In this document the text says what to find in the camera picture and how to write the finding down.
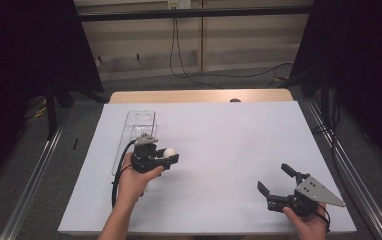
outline transparent box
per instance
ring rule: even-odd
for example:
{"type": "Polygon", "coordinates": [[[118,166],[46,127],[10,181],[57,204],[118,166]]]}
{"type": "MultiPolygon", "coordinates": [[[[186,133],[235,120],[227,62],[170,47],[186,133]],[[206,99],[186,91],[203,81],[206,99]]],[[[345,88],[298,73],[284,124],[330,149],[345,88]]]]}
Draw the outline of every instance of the transparent box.
{"type": "MultiPolygon", "coordinates": [[[[112,174],[116,175],[119,167],[120,158],[126,146],[132,140],[136,140],[141,134],[147,133],[157,138],[157,122],[156,113],[154,111],[130,111],[126,117],[125,126],[123,128],[122,137],[120,139],[116,158],[113,163],[112,174]]],[[[133,151],[131,145],[127,152],[133,151]]]]}

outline electrical cable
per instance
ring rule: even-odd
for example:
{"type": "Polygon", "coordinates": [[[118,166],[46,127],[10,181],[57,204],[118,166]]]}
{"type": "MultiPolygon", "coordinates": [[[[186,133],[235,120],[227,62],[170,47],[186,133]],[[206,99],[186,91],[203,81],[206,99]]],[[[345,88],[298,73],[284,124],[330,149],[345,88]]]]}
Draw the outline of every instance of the electrical cable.
{"type": "MultiPolygon", "coordinates": [[[[261,75],[265,75],[267,73],[270,73],[272,71],[274,71],[274,74],[276,75],[276,69],[278,69],[279,67],[282,67],[282,66],[287,66],[287,65],[294,65],[293,63],[282,63],[282,64],[279,64],[271,69],[268,69],[266,71],[263,71],[263,72],[260,72],[260,73],[255,73],[255,74],[250,74],[250,75],[230,75],[230,74],[210,74],[210,73],[201,73],[201,74],[187,74],[184,70],[184,66],[183,66],[183,63],[182,63],[182,57],[181,57],[181,48],[180,48],[180,44],[179,44],[179,28],[178,28],[178,20],[176,18],[173,19],[173,37],[172,37],[172,47],[171,47],[171,50],[170,50],[170,59],[169,59],[169,64],[170,64],[170,71],[172,72],[172,74],[176,77],[180,77],[180,78],[187,78],[189,79],[190,81],[194,82],[194,83],[197,83],[197,84],[202,84],[202,85],[206,85],[206,86],[210,86],[210,87],[214,87],[214,88],[219,88],[219,89],[222,89],[222,87],[219,87],[219,86],[216,86],[216,85],[212,85],[212,84],[208,84],[208,83],[203,83],[203,82],[198,82],[198,81],[195,81],[193,79],[191,79],[191,77],[231,77],[231,78],[250,78],[250,77],[257,77],[257,76],[261,76],[261,75]],[[175,45],[175,35],[176,35],[176,43],[177,43],[177,48],[178,48],[178,54],[179,54],[179,60],[181,62],[181,68],[182,68],[182,72],[184,73],[185,76],[181,76],[181,75],[178,75],[176,74],[173,69],[172,69],[172,54],[173,54],[173,47],[175,45]]],[[[266,87],[264,88],[268,88],[275,80],[275,77],[273,79],[273,81],[271,83],[269,83],[266,87]]]]}
{"type": "Polygon", "coordinates": [[[333,162],[333,165],[334,165],[334,168],[335,168],[335,171],[338,175],[338,178],[340,179],[340,182],[342,183],[343,187],[344,187],[344,190],[346,191],[350,201],[352,202],[353,206],[355,207],[357,213],[359,214],[360,218],[362,219],[366,229],[368,230],[369,234],[371,235],[371,237],[373,239],[377,239],[374,235],[374,233],[372,232],[372,230],[370,229],[368,223],[366,222],[366,220],[363,218],[362,216],[362,212],[360,210],[360,208],[358,207],[358,205],[355,203],[353,197],[350,195],[350,191],[347,187],[347,185],[344,183],[344,179],[339,171],[339,168],[338,168],[338,164],[337,164],[337,160],[336,160],[336,155],[335,155],[335,143],[337,141],[337,135],[336,135],[336,128],[337,128],[337,125],[338,123],[340,122],[340,118],[341,118],[341,113],[340,113],[340,98],[338,96],[338,93],[337,91],[334,92],[334,99],[333,99],[333,110],[332,110],[332,114],[330,116],[330,122],[331,122],[331,126],[326,126],[325,124],[321,124],[317,127],[315,127],[314,129],[316,128],[320,128],[321,130],[320,131],[314,131],[314,129],[312,129],[312,133],[313,134],[317,134],[317,133],[326,133],[326,132],[330,132],[331,134],[331,158],[332,158],[332,162],[333,162]]]}
{"type": "Polygon", "coordinates": [[[112,189],[112,207],[114,208],[114,205],[116,204],[117,199],[117,187],[119,185],[120,176],[122,175],[123,171],[125,171],[128,167],[132,165],[128,165],[127,167],[120,170],[123,164],[123,159],[125,158],[126,152],[128,151],[129,147],[135,143],[135,140],[130,141],[126,147],[125,150],[123,150],[122,156],[119,159],[119,165],[117,166],[116,175],[114,176],[113,189],[112,189]]]}
{"type": "Polygon", "coordinates": [[[47,110],[47,101],[44,99],[44,101],[42,102],[42,105],[39,107],[39,109],[34,114],[32,114],[31,116],[25,117],[25,119],[30,119],[32,117],[39,118],[42,114],[44,114],[44,112],[46,110],[47,110]]]}
{"type": "Polygon", "coordinates": [[[38,97],[34,97],[33,99],[28,101],[28,108],[31,108],[31,107],[35,106],[36,104],[40,103],[43,99],[45,99],[45,97],[39,97],[39,98],[38,97]]]}
{"type": "Polygon", "coordinates": [[[316,216],[318,216],[319,218],[321,218],[325,222],[325,224],[326,224],[326,233],[329,233],[330,232],[329,227],[331,226],[331,217],[329,216],[329,212],[326,210],[326,208],[324,208],[320,204],[318,204],[318,206],[324,210],[325,214],[328,216],[328,219],[325,218],[324,216],[322,216],[321,214],[319,214],[318,212],[315,212],[315,214],[316,214],[316,216]]]}
{"type": "Polygon", "coordinates": [[[372,232],[371,228],[369,227],[368,223],[366,222],[365,218],[362,216],[362,212],[356,202],[354,201],[353,197],[350,195],[350,191],[347,188],[346,184],[344,184],[343,177],[341,176],[341,173],[338,169],[337,161],[335,159],[335,142],[337,140],[337,136],[335,135],[335,132],[332,132],[332,142],[331,142],[331,155],[332,155],[332,162],[334,163],[335,171],[337,172],[338,178],[340,179],[342,185],[344,186],[345,191],[347,192],[347,195],[349,196],[350,201],[352,202],[354,208],[356,209],[357,213],[359,214],[360,218],[362,219],[363,223],[365,224],[366,229],[368,230],[369,234],[371,235],[372,239],[376,240],[374,233],[372,232]]]}
{"type": "Polygon", "coordinates": [[[217,88],[217,89],[222,89],[221,87],[213,85],[213,84],[195,81],[195,80],[191,79],[191,77],[185,72],[184,65],[182,63],[181,48],[179,47],[179,29],[178,29],[178,20],[176,18],[173,18],[173,37],[172,37],[172,48],[170,50],[169,64],[170,64],[170,71],[176,77],[187,78],[188,80],[190,80],[193,83],[206,85],[206,86],[217,88]],[[176,43],[177,43],[177,47],[178,47],[179,60],[181,62],[182,72],[184,73],[185,77],[177,75],[172,69],[172,53],[173,53],[173,46],[175,45],[175,35],[176,35],[176,43]]]}

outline white ball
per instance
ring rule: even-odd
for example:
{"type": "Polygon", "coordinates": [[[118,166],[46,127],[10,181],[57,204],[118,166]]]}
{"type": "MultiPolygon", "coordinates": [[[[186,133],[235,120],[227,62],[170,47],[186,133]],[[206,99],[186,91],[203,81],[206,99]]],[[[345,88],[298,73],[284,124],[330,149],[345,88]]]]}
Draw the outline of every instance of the white ball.
{"type": "Polygon", "coordinates": [[[163,152],[163,157],[164,158],[168,158],[168,157],[173,156],[175,154],[176,154],[175,149],[173,149],[173,148],[166,148],[166,150],[163,152]]]}

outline white table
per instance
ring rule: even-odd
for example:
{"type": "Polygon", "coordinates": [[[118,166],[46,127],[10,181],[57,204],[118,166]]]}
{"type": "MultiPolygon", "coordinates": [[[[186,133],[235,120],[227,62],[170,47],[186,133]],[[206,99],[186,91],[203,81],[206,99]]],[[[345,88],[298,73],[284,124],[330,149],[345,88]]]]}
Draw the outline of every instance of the white table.
{"type": "MultiPolygon", "coordinates": [[[[340,197],[297,102],[107,104],[59,231],[98,234],[111,211],[111,169],[126,114],[154,110],[159,148],[179,163],[150,182],[130,222],[140,235],[289,234],[267,210],[257,181],[271,194],[293,193],[280,166],[311,173],[340,197]]],[[[333,233],[356,231],[346,208],[327,207],[333,233]]]]}

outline metal frame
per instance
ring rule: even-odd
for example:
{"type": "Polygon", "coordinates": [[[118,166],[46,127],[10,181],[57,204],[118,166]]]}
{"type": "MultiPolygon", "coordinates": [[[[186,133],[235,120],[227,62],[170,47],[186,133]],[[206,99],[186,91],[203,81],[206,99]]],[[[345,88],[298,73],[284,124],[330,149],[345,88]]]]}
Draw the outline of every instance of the metal frame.
{"type": "Polygon", "coordinates": [[[264,8],[224,8],[224,9],[181,9],[181,10],[156,10],[141,12],[109,12],[109,13],[84,13],[78,15],[57,15],[40,17],[46,21],[117,21],[139,19],[163,18],[195,18],[195,17],[231,17],[254,15],[289,15],[308,14],[312,6],[291,7],[264,7],[264,8]]]}
{"type": "Polygon", "coordinates": [[[47,140],[47,143],[29,179],[29,182],[26,185],[20,200],[17,202],[16,207],[11,213],[9,220],[4,226],[4,229],[0,235],[0,240],[16,239],[17,234],[19,233],[23,221],[28,213],[28,210],[32,205],[35,193],[38,190],[39,183],[41,182],[45,169],[47,168],[47,165],[51,160],[51,156],[53,155],[53,152],[60,139],[68,115],[69,109],[64,109],[63,113],[60,114],[60,124],[56,129],[53,137],[47,140]]]}
{"type": "MultiPolygon", "coordinates": [[[[316,122],[321,126],[324,131],[324,137],[328,144],[332,147],[333,133],[327,131],[328,129],[325,127],[322,117],[320,115],[320,109],[318,105],[314,102],[314,100],[307,101],[310,111],[313,114],[316,122]]],[[[375,201],[372,194],[369,192],[368,188],[365,186],[362,178],[357,173],[354,168],[350,158],[347,156],[343,147],[341,146],[338,140],[334,140],[334,149],[336,153],[337,162],[345,173],[347,179],[349,180],[351,186],[353,187],[354,192],[356,193],[359,200],[362,202],[362,205],[367,212],[369,218],[374,224],[377,232],[381,236],[382,239],[382,209],[375,201]]]]}

